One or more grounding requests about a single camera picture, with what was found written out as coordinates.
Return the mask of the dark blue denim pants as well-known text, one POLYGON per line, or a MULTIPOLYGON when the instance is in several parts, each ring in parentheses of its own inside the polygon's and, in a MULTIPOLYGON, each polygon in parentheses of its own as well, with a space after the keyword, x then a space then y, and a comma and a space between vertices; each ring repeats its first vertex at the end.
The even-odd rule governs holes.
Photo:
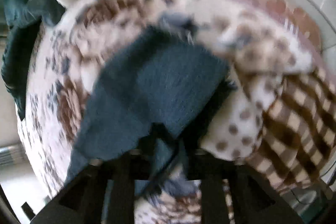
POLYGON ((117 159, 159 123, 177 138, 203 110, 228 63, 150 26, 103 67, 77 134, 67 181, 92 159, 117 159))

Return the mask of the floral cream fleece blanket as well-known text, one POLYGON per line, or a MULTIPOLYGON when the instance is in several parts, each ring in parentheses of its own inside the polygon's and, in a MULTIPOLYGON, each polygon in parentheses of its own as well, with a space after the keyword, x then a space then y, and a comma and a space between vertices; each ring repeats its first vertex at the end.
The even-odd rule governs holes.
POLYGON ((238 91, 231 105, 251 117, 229 138, 241 157, 279 193, 311 186, 335 152, 335 83, 317 53, 309 17, 275 0, 77 0, 55 26, 41 24, 31 55, 19 136, 37 178, 54 196, 63 186, 84 105, 104 62, 139 33, 177 12, 210 28, 198 42, 228 57, 238 91))

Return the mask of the folded dark teal garment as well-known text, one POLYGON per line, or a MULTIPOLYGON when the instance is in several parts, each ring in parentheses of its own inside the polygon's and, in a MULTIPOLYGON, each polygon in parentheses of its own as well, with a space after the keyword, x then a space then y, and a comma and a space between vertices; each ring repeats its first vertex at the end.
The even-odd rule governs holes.
POLYGON ((23 120, 30 58, 40 25, 55 26, 66 9, 57 0, 4 0, 4 5, 9 36, 2 56, 1 75, 23 120))

